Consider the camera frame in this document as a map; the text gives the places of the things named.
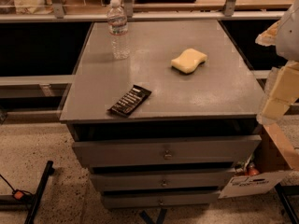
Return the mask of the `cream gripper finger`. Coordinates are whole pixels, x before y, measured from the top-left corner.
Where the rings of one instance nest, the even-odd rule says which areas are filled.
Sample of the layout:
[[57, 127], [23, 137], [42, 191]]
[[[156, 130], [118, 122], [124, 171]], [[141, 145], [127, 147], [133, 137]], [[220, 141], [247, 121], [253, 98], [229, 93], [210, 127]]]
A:
[[299, 62], [287, 61], [282, 68], [271, 70], [266, 80], [257, 121], [262, 125], [277, 122], [298, 98]]
[[276, 45], [276, 37], [278, 32], [279, 21], [273, 23], [269, 28], [259, 34], [255, 43], [261, 46], [275, 46]]

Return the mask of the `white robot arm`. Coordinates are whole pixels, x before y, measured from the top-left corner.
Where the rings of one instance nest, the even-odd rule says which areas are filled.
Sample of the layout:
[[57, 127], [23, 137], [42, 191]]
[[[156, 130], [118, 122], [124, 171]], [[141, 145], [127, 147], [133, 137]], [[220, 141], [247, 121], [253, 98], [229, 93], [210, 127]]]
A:
[[299, 98], [299, 1], [259, 34], [255, 42], [274, 46], [276, 54], [287, 60], [282, 68], [271, 70], [264, 87], [257, 120], [262, 125], [270, 125], [280, 120]]

